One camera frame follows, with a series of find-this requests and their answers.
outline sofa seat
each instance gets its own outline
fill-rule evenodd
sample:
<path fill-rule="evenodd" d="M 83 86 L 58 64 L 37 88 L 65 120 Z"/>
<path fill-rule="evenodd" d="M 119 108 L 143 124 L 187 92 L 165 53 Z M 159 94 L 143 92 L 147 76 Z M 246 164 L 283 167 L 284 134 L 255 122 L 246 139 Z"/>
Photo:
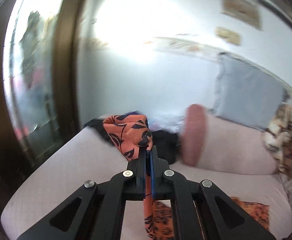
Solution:
<path fill-rule="evenodd" d="M 86 127 L 40 166 L 16 191 L 1 215 L 10 240 L 16 240 L 76 191 L 86 180 L 102 183 L 127 167 L 115 147 Z M 171 165 L 187 179 L 212 180 L 227 195 L 270 205 L 270 232 L 277 238 L 292 231 L 291 208 L 277 175 L 239 175 Z M 122 240 L 149 240 L 144 229 L 142 202 L 126 203 Z"/>

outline white wall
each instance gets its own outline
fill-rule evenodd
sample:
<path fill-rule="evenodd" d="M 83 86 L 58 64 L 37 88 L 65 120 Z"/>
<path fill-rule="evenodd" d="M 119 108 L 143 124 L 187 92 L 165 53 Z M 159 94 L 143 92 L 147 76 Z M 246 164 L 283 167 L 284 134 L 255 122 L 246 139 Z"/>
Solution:
<path fill-rule="evenodd" d="M 101 114 L 132 110 L 157 114 L 176 112 L 190 103 L 211 104 L 212 94 L 203 93 L 212 93 L 214 89 L 215 67 L 180 55 L 153 52 L 151 60 L 143 61 L 133 55 L 133 50 L 132 55 L 127 53 L 134 48 L 134 42 L 151 36 L 197 35 L 188 39 L 237 53 L 292 86 L 292 30 L 262 6 L 259 7 L 262 31 L 259 31 L 221 14 L 221 0 L 89 1 L 91 15 L 87 13 L 86 17 L 96 17 L 97 23 L 90 25 L 88 33 L 116 46 L 114 51 L 92 51 L 82 42 L 81 53 L 86 57 L 78 64 L 81 123 Z M 216 38 L 217 26 L 238 32 L 242 45 L 230 45 Z M 148 87 L 146 94 L 144 84 Z"/>

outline screw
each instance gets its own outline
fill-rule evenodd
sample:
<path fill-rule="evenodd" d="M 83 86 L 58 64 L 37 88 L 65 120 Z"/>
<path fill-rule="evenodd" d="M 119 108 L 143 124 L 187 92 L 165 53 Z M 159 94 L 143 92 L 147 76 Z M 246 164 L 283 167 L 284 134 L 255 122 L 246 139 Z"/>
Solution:
<path fill-rule="evenodd" d="M 131 177 L 133 174 L 134 173 L 132 171 L 129 171 L 129 170 L 123 172 L 124 177 Z"/>
<path fill-rule="evenodd" d="M 166 170 L 166 171 L 164 171 L 164 174 L 168 177 L 171 177 L 174 175 L 174 172 L 172 170 Z"/>
<path fill-rule="evenodd" d="M 84 186 L 85 186 L 85 188 L 91 188 L 92 186 L 94 186 L 95 185 L 95 183 L 93 182 L 93 181 L 91 181 L 91 180 L 86 180 L 85 182 L 84 182 Z"/>
<path fill-rule="evenodd" d="M 206 179 L 206 180 L 203 180 L 202 185 L 204 187 L 211 187 L 213 183 L 210 180 Z"/>

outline orange patterned scarf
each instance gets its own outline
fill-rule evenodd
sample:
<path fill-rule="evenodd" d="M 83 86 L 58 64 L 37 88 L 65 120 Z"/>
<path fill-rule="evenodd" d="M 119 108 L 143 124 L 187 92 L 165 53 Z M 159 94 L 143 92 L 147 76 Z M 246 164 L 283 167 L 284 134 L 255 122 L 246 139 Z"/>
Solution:
<path fill-rule="evenodd" d="M 104 120 L 104 128 L 118 150 L 128 161 L 138 158 L 139 147 L 150 151 L 152 135 L 145 115 L 114 115 Z M 145 228 L 152 239 L 173 240 L 171 208 L 151 197 L 150 177 L 146 176 L 146 198 L 144 199 Z"/>

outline black cloth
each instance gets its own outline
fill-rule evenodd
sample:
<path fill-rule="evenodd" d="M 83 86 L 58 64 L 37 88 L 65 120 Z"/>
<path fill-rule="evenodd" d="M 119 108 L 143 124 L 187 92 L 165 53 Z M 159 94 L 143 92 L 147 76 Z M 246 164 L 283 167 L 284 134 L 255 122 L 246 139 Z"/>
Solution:
<path fill-rule="evenodd" d="M 114 146 L 114 143 L 108 136 L 108 133 L 103 126 L 103 120 L 93 119 L 84 125 L 84 127 L 86 126 L 94 128 L 104 141 Z M 163 130 L 151 133 L 153 137 L 153 145 L 155 145 L 157 149 L 158 158 L 167 160 L 168 164 L 173 164 L 176 161 L 178 140 L 177 134 L 169 133 Z"/>

